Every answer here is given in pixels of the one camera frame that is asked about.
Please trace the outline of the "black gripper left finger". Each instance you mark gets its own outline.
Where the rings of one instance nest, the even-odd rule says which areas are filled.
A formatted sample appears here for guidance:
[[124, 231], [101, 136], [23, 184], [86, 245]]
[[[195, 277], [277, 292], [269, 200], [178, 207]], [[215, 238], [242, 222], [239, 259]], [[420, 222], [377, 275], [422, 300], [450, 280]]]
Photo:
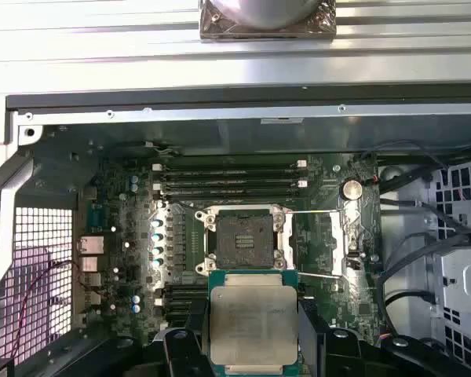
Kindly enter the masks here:
[[207, 376], [202, 350], [208, 304], [193, 302], [183, 328], [166, 329], [146, 346], [119, 341], [116, 352], [101, 362], [102, 376]]

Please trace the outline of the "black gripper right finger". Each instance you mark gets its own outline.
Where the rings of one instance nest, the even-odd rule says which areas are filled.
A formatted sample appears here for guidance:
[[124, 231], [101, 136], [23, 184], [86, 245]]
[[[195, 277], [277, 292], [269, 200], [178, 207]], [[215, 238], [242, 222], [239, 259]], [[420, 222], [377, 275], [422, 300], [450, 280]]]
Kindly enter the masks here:
[[467, 367], [411, 337], [383, 339], [380, 346], [332, 328], [314, 301], [298, 303], [298, 344], [312, 376], [466, 376]]

